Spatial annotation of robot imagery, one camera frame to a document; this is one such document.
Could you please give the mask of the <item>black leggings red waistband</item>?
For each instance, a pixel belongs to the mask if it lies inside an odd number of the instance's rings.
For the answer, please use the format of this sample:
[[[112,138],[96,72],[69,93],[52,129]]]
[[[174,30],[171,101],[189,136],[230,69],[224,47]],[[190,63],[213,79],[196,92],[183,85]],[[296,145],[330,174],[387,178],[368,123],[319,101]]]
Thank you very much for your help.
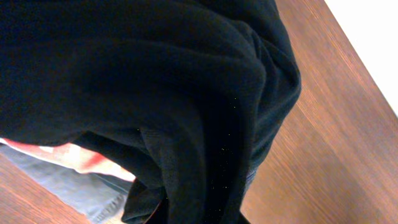
[[[274,1],[1,3],[1,138],[132,172],[124,223],[244,223],[300,91]]]

